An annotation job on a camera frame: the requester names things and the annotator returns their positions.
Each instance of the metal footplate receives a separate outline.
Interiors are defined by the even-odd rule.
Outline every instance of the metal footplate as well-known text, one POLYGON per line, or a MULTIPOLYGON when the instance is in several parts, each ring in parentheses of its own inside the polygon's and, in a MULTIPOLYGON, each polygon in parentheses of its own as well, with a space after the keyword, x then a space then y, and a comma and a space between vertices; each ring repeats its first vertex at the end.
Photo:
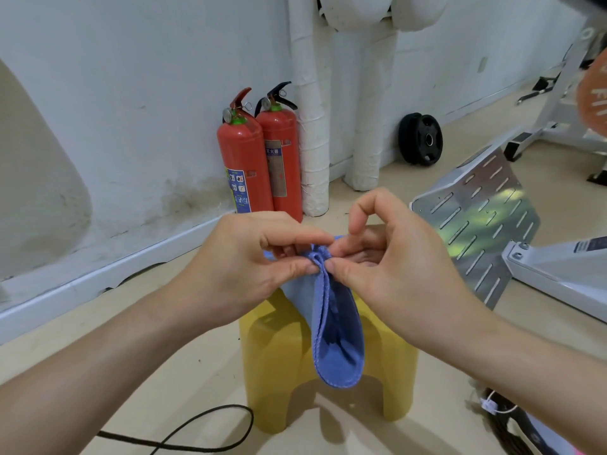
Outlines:
POLYGON ((500 145, 488 145, 410 205, 438 231, 467 286, 491 309, 512 278, 502 252, 511 241, 530 242, 540 226, 500 145))

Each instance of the black cable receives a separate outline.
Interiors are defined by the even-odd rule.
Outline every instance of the black cable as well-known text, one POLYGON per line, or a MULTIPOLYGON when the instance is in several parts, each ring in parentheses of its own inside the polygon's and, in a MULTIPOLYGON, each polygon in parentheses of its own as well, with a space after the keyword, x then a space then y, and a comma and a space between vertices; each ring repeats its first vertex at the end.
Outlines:
POLYGON ((107 431, 99 431, 99 433, 97 433, 97 436, 103 437, 105 439, 112 439, 112 440, 118 440, 120 442, 126 442, 128 444, 155 447, 154 451, 152 451, 152 453, 150 453, 150 455, 154 455, 160 449, 175 450, 175 451, 180 451, 180 452, 218 453, 218 452, 226 452, 228 450, 232 450, 233 448, 238 447, 240 444, 245 442, 245 439, 251 432, 252 428, 253 428, 253 410, 250 407, 247 407, 246 405, 240 405, 240 404, 227 404, 227 405, 221 405, 219 407, 213 407, 212 409, 206 410, 206 411, 202 412, 201 414, 198 414, 195 417, 190 418, 190 420, 188 420, 184 424, 180 425, 177 429, 174 429, 171 432, 171 434, 169 434, 162 440, 162 442, 156 442, 154 440, 148 440, 148 439, 139 439, 138 437, 123 436, 122 434, 109 433, 107 431), (217 448, 203 448, 203 447, 193 447, 193 446, 189 446, 189 445, 165 444, 166 441, 168 441, 171 437, 175 436, 175 434, 177 434, 183 428, 188 426, 194 420, 204 417, 205 415, 213 413, 217 410, 230 409, 230 408, 244 409, 248 413, 251 414, 251 421, 249 422, 249 428, 247 429, 247 432, 245 433, 244 436, 242 436, 242 438, 240 440, 236 441, 235 443, 226 445, 224 447, 217 447, 217 448))

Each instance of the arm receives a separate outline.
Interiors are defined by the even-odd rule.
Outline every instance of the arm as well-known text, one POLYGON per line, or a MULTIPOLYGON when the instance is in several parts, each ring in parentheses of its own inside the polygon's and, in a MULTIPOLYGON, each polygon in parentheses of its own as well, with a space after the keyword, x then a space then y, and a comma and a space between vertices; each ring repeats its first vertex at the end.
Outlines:
POLYGON ((607 453, 607 365, 480 303, 441 238, 389 191, 361 197, 326 263, 408 343, 487 383, 585 451, 607 453), (366 226, 377 214, 383 226, 366 226))
POLYGON ((0 386, 0 451, 80 453, 182 346, 235 321, 287 280, 317 271, 291 257, 296 245, 331 242, 278 212, 225 216, 169 284, 0 386), (270 262, 264 249, 284 258, 270 262))

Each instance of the person's left arm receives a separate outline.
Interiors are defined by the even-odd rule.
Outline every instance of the person's left arm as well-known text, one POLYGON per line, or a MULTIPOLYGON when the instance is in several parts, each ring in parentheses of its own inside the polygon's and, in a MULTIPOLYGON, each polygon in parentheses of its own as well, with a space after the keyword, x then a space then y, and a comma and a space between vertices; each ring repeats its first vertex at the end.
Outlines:
POLYGON ((0 386, 0 451, 80 453, 126 399, 188 342, 235 321, 318 268, 296 247, 333 237, 278 212, 228 215, 188 266, 65 349, 0 386), (269 261, 269 249, 277 261, 269 261))

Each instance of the person's left hand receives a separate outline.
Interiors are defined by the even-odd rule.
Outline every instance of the person's left hand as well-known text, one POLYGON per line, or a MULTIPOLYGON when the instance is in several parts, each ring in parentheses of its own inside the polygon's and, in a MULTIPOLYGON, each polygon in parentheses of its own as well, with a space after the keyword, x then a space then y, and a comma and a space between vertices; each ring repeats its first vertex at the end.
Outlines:
POLYGON ((284 212, 222 217, 192 261, 160 289, 172 315, 195 334, 237 320, 279 286, 318 267, 298 251, 334 238, 284 212), (263 251, 277 257, 271 261, 263 251))

